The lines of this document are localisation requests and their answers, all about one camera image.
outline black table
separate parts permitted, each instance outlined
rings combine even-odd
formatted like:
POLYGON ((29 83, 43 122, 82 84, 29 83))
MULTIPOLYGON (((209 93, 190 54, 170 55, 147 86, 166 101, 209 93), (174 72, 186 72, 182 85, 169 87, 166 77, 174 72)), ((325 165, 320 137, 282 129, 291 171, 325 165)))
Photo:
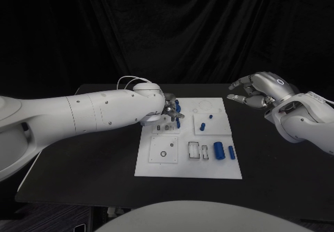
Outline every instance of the black table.
MULTIPOLYGON (((242 180, 135 177, 141 125, 85 134, 42 152, 16 195, 20 202, 138 208, 174 201, 230 203, 278 216, 334 220, 334 156, 281 137, 262 110, 226 99, 228 84, 160 85, 180 97, 223 97, 242 180)), ((82 85, 78 94, 115 89, 82 85)))

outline white board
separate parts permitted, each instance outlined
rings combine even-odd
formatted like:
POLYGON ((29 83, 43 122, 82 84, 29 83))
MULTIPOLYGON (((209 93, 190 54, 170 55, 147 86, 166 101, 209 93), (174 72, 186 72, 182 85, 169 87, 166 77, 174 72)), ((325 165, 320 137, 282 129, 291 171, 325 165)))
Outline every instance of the white board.
POLYGON ((156 125, 143 127, 141 131, 141 143, 135 165, 135 176, 158 176, 158 177, 187 177, 187 178, 216 178, 216 179, 242 179, 242 173, 238 162, 238 148, 233 146, 232 132, 229 118, 225 111, 225 104, 222 98, 179 98, 182 106, 182 114, 186 118, 180 119, 182 127, 176 128, 176 123, 170 121, 169 116, 161 116, 156 125), (209 121, 209 115, 213 115, 215 120, 209 121), (207 120, 205 133, 194 133, 200 128, 202 120, 207 120), (225 128, 220 132, 216 132, 210 123, 215 122, 217 128, 225 128), (174 129, 166 130, 164 126, 170 125, 174 129), (151 152, 151 140, 153 137, 161 137, 160 148, 151 152), (170 140, 177 138, 177 162, 171 163, 163 156, 157 156, 161 153, 161 149, 176 149, 176 146, 170 146, 170 140), (189 143, 199 143, 200 158, 192 159, 189 157, 189 143), (213 143, 222 142, 225 148, 226 158, 216 159, 213 143), (203 154, 203 147, 207 146, 207 155, 203 154), (235 159, 230 159, 229 146, 233 146, 235 159), (150 162, 151 154, 156 154, 156 158, 161 159, 161 162, 150 162))

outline rectangular slot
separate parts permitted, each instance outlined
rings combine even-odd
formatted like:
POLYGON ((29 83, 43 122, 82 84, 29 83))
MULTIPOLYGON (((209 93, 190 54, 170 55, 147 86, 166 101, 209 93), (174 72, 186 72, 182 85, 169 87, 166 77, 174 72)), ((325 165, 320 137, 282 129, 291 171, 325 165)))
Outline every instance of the rectangular slot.
POLYGON ((202 146, 202 153, 203 153, 203 159, 209 160, 207 146, 206 145, 202 146))
POLYGON ((199 142, 189 142, 189 158, 199 159, 200 158, 200 144, 199 142))

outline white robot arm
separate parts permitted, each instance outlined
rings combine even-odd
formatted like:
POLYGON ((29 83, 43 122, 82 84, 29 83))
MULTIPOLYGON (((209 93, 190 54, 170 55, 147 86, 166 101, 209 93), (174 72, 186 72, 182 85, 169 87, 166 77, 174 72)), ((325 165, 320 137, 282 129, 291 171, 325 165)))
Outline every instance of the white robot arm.
POLYGON ((63 138, 137 122, 147 126, 161 114, 183 118, 174 100, 174 95, 163 94, 154 83, 137 84, 134 91, 111 90, 50 99, 0 97, 0 181, 63 138))
POLYGON ((228 98, 266 109, 265 118, 275 124, 282 137, 292 143, 311 141, 327 153, 334 153, 334 103, 308 92, 295 94, 287 81, 271 72, 241 78, 229 89, 242 85, 249 97, 229 94, 228 98))

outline black backdrop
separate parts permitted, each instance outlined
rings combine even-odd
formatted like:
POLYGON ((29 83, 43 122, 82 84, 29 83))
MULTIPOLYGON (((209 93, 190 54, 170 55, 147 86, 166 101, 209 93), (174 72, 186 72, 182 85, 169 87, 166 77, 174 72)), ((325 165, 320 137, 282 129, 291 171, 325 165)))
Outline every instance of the black backdrop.
POLYGON ((0 95, 43 98, 135 75, 229 83, 271 71, 334 98, 331 0, 0 2, 0 95))

